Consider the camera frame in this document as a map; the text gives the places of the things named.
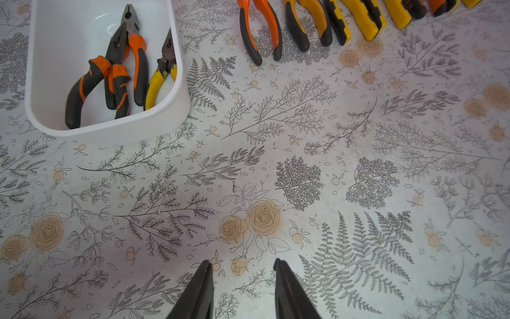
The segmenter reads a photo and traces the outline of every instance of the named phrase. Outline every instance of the pliers jaw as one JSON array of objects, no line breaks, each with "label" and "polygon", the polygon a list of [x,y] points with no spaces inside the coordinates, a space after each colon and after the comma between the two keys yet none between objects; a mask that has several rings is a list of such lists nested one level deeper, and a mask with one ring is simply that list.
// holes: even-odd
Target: pliers jaw
[{"label": "pliers jaw", "polygon": [[138,33],[140,30],[140,21],[132,4],[127,4],[124,8],[120,23],[123,22],[126,22],[128,34]]},{"label": "pliers jaw", "polygon": [[108,44],[105,58],[110,61],[111,64],[122,64],[127,44],[127,26],[126,23],[121,23]]}]

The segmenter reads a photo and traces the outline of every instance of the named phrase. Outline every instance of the yellow pliers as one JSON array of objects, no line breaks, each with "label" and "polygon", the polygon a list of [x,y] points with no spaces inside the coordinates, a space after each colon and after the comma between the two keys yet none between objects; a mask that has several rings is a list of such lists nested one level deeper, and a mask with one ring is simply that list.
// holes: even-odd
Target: yellow pliers
[{"label": "yellow pliers", "polygon": [[156,104],[156,98],[158,97],[159,90],[165,82],[168,74],[172,76],[174,81],[177,77],[177,65],[175,60],[175,51],[173,49],[172,30],[168,30],[165,43],[161,48],[161,53],[163,54],[163,58],[158,59],[158,69],[154,72],[154,75],[149,82],[144,110],[148,110]]}]

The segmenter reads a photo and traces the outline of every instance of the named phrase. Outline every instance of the white bin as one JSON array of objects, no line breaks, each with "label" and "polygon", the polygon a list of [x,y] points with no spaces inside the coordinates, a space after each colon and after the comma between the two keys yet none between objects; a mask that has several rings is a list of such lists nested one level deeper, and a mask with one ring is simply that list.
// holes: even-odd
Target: white bin
[{"label": "white bin", "polygon": [[131,76],[127,91],[130,115],[115,119],[105,103],[104,83],[88,95],[80,128],[70,130],[64,121],[65,103],[73,84],[89,69],[88,60],[104,56],[111,36],[120,25],[128,2],[121,0],[33,0],[27,64],[25,109],[32,124],[56,137],[69,137],[100,145],[136,142],[176,130],[187,118],[190,97],[170,0],[131,0],[140,35],[147,43],[149,80],[161,58],[161,47],[172,29],[177,79],[169,76],[156,105],[150,110],[133,99],[135,58],[131,51],[124,65]]}]

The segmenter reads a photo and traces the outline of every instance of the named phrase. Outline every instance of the table surface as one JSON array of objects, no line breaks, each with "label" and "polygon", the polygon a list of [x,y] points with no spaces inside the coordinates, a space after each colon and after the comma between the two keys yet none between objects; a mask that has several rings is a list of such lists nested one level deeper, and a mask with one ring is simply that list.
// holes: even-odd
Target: table surface
[{"label": "table surface", "polygon": [[299,7],[306,53],[272,4],[257,67],[236,2],[173,1],[189,119],[105,148],[27,120],[31,4],[2,0],[2,317],[165,318],[209,259],[214,319],[271,318],[276,257],[323,318],[510,317],[510,2],[402,31],[381,4],[344,47]]}]

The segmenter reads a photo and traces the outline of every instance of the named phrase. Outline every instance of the pliers handle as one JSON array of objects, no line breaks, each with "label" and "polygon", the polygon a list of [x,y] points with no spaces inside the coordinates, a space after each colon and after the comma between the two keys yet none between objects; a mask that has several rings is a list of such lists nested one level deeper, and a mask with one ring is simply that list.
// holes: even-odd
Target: pliers handle
[{"label": "pliers handle", "polygon": [[[243,38],[244,46],[248,51],[251,59],[256,65],[262,65],[262,57],[255,45],[255,41],[251,36],[250,23],[249,23],[249,7],[250,0],[237,0],[240,7],[239,9],[239,24],[241,27],[241,37]],[[273,42],[273,58],[279,61],[282,58],[282,30],[276,17],[276,13],[267,0],[253,0],[255,8],[262,12],[264,18],[269,26],[271,32],[271,39]]]}]

